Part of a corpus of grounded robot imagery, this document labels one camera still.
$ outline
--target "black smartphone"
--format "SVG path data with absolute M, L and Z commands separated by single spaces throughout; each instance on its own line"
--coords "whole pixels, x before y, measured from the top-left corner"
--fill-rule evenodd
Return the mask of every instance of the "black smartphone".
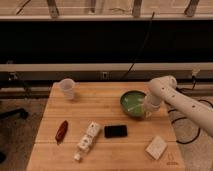
M 105 126 L 104 135 L 106 138 L 126 137 L 127 136 L 127 126 L 126 125 Z

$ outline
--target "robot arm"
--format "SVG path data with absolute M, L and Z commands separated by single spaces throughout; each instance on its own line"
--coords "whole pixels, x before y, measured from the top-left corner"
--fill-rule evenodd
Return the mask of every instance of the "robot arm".
M 213 109 L 177 92 L 176 86 L 176 79 L 172 76 L 152 79 L 149 82 L 150 92 L 145 97 L 142 107 L 153 112 L 159 109 L 164 100 L 213 137 Z

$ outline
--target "green bowl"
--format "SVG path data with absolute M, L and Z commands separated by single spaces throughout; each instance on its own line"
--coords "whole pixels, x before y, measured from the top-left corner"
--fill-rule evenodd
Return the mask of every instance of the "green bowl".
M 132 90 L 124 93 L 120 98 L 120 104 L 126 114 L 135 118 L 144 118 L 145 113 L 141 107 L 145 93 Z

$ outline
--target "butcher block tabletop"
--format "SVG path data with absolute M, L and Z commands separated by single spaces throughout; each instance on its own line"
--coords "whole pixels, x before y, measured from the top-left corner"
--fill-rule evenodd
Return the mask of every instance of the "butcher block tabletop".
M 80 82 L 75 86 L 75 99 L 65 99 L 54 83 L 27 171 L 182 171 L 184 162 L 165 105 L 145 120 L 126 115 L 120 97 L 127 91 L 147 92 L 144 82 Z M 68 121 L 63 142 L 57 145 L 55 135 L 60 124 Z M 81 162 L 74 160 L 77 143 L 94 121 L 102 131 Z M 128 136 L 105 138 L 104 126 L 126 125 Z M 146 151 L 159 135 L 168 144 L 163 155 L 155 160 Z

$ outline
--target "black chair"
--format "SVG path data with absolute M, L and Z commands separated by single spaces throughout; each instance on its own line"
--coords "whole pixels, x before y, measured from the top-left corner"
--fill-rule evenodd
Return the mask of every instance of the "black chair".
M 8 112 L 4 112 L 0 114 L 0 119 L 4 119 L 7 118 L 9 116 L 13 116 L 16 114 L 20 114 L 20 118 L 22 119 L 26 119 L 28 117 L 28 112 L 26 110 L 24 110 L 23 108 L 19 108 L 19 109 L 15 109 L 15 110 L 11 110 Z M 4 160 L 6 159 L 6 155 L 2 152 L 0 152 L 0 163 L 2 163 Z

